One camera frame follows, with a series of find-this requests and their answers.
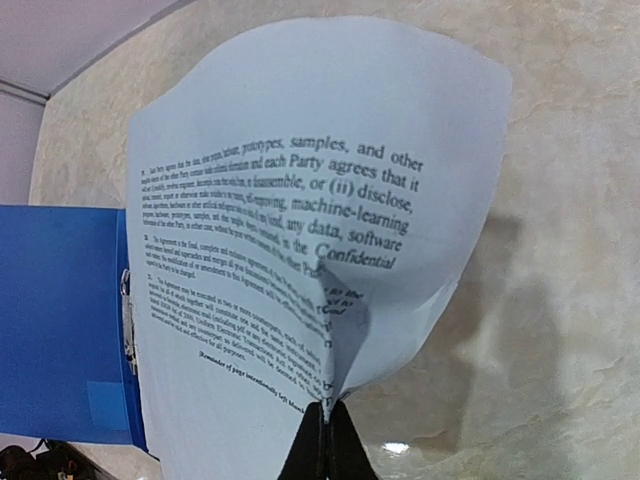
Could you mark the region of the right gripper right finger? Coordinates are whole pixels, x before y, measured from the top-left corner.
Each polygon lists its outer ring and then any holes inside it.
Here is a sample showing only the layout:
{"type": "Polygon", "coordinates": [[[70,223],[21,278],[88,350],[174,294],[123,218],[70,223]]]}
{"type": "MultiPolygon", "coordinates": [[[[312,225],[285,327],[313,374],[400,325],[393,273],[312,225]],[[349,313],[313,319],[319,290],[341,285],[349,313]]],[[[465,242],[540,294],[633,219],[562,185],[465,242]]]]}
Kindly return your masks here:
{"type": "Polygon", "coordinates": [[[344,402],[337,401],[327,424],[329,480],[378,480],[344,402]]]}

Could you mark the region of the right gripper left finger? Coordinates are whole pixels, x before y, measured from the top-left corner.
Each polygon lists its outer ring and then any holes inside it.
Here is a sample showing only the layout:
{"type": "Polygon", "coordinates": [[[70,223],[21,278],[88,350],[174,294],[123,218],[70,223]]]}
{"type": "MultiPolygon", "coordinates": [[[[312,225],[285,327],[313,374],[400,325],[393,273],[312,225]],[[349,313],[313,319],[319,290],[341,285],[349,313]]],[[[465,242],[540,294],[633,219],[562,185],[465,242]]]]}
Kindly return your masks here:
{"type": "Polygon", "coordinates": [[[319,402],[310,403],[277,477],[278,480],[326,479],[326,427],[319,402]]]}

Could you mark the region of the folder metal clip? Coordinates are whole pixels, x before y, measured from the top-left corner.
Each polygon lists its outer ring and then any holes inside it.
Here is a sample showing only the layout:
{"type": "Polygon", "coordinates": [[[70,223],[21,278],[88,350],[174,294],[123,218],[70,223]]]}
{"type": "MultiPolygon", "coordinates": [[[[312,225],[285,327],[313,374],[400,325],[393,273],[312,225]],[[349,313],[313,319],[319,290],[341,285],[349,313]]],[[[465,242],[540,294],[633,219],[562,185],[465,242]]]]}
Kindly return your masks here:
{"type": "Polygon", "coordinates": [[[122,302],[123,345],[126,361],[131,373],[138,375],[138,363],[135,346],[135,327],[133,307],[130,296],[130,270],[125,268],[120,279],[120,295],[122,302]]]}

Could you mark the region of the blue file folder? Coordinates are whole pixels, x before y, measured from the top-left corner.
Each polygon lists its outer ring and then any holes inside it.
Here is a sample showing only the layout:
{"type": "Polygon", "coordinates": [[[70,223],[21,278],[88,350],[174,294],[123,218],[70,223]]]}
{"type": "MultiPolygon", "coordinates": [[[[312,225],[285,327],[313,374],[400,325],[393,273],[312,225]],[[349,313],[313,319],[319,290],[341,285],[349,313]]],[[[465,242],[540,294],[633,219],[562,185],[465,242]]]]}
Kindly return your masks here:
{"type": "Polygon", "coordinates": [[[1,430],[144,448],[123,345],[122,209],[1,209],[1,430]]]}

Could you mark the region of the white paper sheet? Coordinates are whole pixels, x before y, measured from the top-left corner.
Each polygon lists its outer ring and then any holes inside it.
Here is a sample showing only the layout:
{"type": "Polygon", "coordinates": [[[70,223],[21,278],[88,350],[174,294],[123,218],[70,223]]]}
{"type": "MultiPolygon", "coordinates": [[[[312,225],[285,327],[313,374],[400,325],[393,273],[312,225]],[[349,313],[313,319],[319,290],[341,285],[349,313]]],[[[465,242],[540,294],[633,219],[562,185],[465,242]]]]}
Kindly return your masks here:
{"type": "Polygon", "coordinates": [[[509,70],[376,17],[216,47],[129,123],[146,441],[167,479],[274,479],[323,416],[419,351],[498,182],[509,70]]]}

